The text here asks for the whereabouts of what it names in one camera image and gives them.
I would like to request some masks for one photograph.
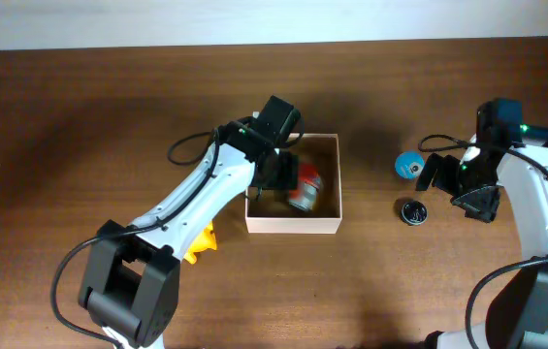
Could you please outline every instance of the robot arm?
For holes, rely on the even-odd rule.
[[[159,205],[128,227],[108,221],[99,230],[79,304],[113,339],[105,340],[163,348],[161,334],[177,308],[180,262],[194,239],[248,186],[297,186],[297,156],[275,150],[291,145],[298,121],[299,112],[273,96],[257,118],[217,128],[201,163]],[[145,263],[142,275],[126,266],[135,260]]]
[[[453,196],[466,217],[491,222],[503,186],[513,208],[524,259],[548,256],[548,129],[522,123],[521,105],[497,99],[478,110],[476,135],[460,161],[432,154],[420,175],[418,190],[433,186]],[[511,153],[497,151],[510,149]],[[524,268],[492,302],[486,322],[471,329],[479,348],[548,349],[548,263]],[[428,348],[470,348],[465,331],[432,333]]]

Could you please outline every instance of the brown wooden surface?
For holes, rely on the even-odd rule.
[[[214,221],[219,251],[183,266],[167,347],[378,347],[460,329],[476,281],[519,258],[508,201],[490,225],[466,220],[445,193],[414,193],[394,159],[430,133],[468,138],[495,96],[548,126],[548,39],[0,52],[0,348],[109,348],[53,319],[58,261],[185,178],[165,160],[170,143],[271,94],[302,111],[308,132],[339,134],[340,229],[249,236],[235,199]],[[423,226],[399,220],[403,197],[427,205]],[[90,326],[76,304],[84,258],[59,298]],[[482,294],[476,320],[504,282]]]

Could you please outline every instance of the wood grain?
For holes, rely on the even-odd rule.
[[[0,348],[108,348],[53,319],[58,261],[185,178],[165,160],[170,143],[271,94],[307,132],[339,134],[338,234],[249,236],[235,199],[214,221],[219,251],[183,268],[167,347],[381,347],[460,329],[476,281],[520,257],[508,201],[490,225],[466,220],[446,194],[413,192],[394,159],[429,133],[471,136],[476,107],[496,96],[548,126],[548,38],[0,52]],[[423,226],[399,220],[403,197],[426,204]],[[90,326],[76,303],[84,261],[59,302]],[[483,292],[476,320],[505,281]]]

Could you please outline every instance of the black round object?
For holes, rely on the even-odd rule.
[[[427,208],[415,200],[407,202],[401,209],[401,219],[409,225],[420,225],[427,220]]]

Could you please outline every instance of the box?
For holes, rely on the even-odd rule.
[[[297,138],[291,134],[289,139]],[[250,233],[335,234],[342,220],[342,191],[338,135],[304,134],[289,149],[319,172],[322,188],[311,212],[291,207],[284,193],[263,191],[259,201],[245,200],[245,223]],[[253,198],[256,189],[246,194]]]

